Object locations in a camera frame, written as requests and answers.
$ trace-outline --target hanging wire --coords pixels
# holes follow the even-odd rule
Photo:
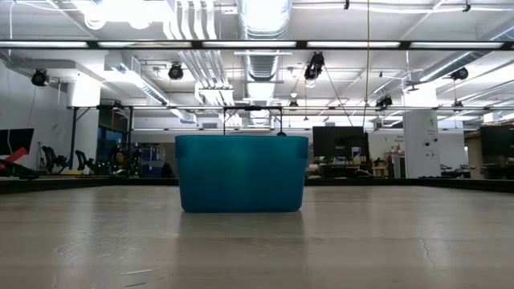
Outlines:
[[[10,36],[9,39],[13,38],[13,8],[14,8],[14,5],[16,5],[16,1],[14,1],[12,4],[10,4],[10,8],[9,8],[9,36]]]
[[[327,72],[327,76],[328,76],[328,80],[330,80],[330,84],[332,85],[332,89],[334,90],[334,92],[336,93],[336,97],[337,97],[337,100],[339,100],[339,104],[341,105],[341,107],[343,108],[343,112],[345,112],[345,116],[348,118],[348,121],[350,122],[350,124],[353,126],[353,123],[352,123],[352,120],[350,119],[350,116],[348,115],[348,113],[346,112],[346,108],[345,106],[343,105],[343,102],[341,101],[341,98],[339,97],[339,93],[337,93],[337,90],[336,90],[336,87],[334,86],[334,82],[332,81],[332,77],[330,77],[330,73],[328,73],[328,69],[327,69],[327,66],[324,65],[324,70]]]
[[[369,0],[368,0],[368,49],[367,49],[367,56],[366,56],[366,93],[364,95],[364,115],[362,117],[362,127],[364,128],[364,124],[366,122],[366,109],[368,107],[368,92],[369,92],[369,39],[371,36],[371,27],[369,25]]]
[[[36,93],[36,86],[34,86],[34,95],[32,96],[31,112],[29,112],[29,122],[27,124],[27,127],[31,126],[32,112],[34,111],[34,103],[35,103],[35,93]]]
[[[305,82],[304,82],[304,90],[305,90],[305,103],[304,103],[305,118],[304,118],[304,120],[308,120],[308,118],[307,118],[307,80],[305,80]]]
[[[23,4],[23,5],[27,5],[27,6],[32,6],[34,8],[37,8],[37,9],[40,9],[40,10],[46,10],[46,11],[62,11],[62,12],[65,12],[65,11],[80,11],[77,8],[72,8],[72,9],[46,8],[46,7],[41,7],[41,6],[34,5],[32,3],[29,3],[29,2],[23,2],[23,1],[14,1],[13,4],[15,4],[15,3]]]

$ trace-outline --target black monitor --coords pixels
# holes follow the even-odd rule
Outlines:
[[[0,156],[9,156],[12,153],[25,148],[31,151],[33,128],[3,129],[0,130]]]
[[[352,148],[367,149],[367,137],[362,127],[314,127],[312,128],[314,157],[352,158]]]

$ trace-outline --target fluorescent light fixture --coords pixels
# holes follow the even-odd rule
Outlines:
[[[84,41],[0,41],[1,48],[87,48]]]
[[[179,109],[186,109],[186,110],[222,110],[222,106],[170,106],[169,108],[179,108]]]
[[[162,132],[165,131],[163,128],[134,128],[134,132]]]
[[[167,107],[165,106],[162,106],[162,107],[154,107],[154,106],[138,106],[138,107],[133,107],[134,109],[136,110],[165,110],[165,109],[168,109]]]
[[[400,42],[369,42],[370,48],[398,48]],[[320,47],[320,48],[367,48],[368,42],[366,41],[309,41],[307,47]]]
[[[442,42],[442,43],[424,43],[424,42],[414,42],[410,44],[411,48],[455,48],[455,49],[484,49],[484,48],[500,48],[504,44],[498,42],[469,42],[469,43],[452,43],[452,42]]]
[[[204,47],[216,48],[216,47],[276,47],[276,48],[287,48],[295,47],[296,41],[205,41]]]
[[[191,42],[181,41],[162,41],[162,42],[116,42],[102,41],[98,42],[99,47],[103,48],[191,48]]]
[[[236,51],[236,56],[291,56],[291,52],[287,51]]]
[[[282,107],[283,110],[324,110],[324,109],[328,109],[327,106],[319,106],[319,107],[305,107],[305,106],[297,106],[297,107]]]

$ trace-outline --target plastic bin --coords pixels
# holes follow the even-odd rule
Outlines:
[[[302,204],[308,138],[177,136],[186,212],[292,212]]]

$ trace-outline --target white column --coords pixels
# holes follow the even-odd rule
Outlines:
[[[404,95],[405,106],[436,107],[437,95],[431,83]],[[408,178],[440,177],[439,129],[434,110],[405,112],[403,132]]]
[[[74,107],[96,106],[100,104],[100,83],[87,76],[81,75],[76,82],[68,84],[67,94],[69,104]],[[75,150],[83,151],[87,158],[96,158],[98,115],[96,109],[86,112],[76,123]],[[69,137],[71,138],[71,123],[69,124]],[[75,152],[73,153],[73,169],[79,165]]]

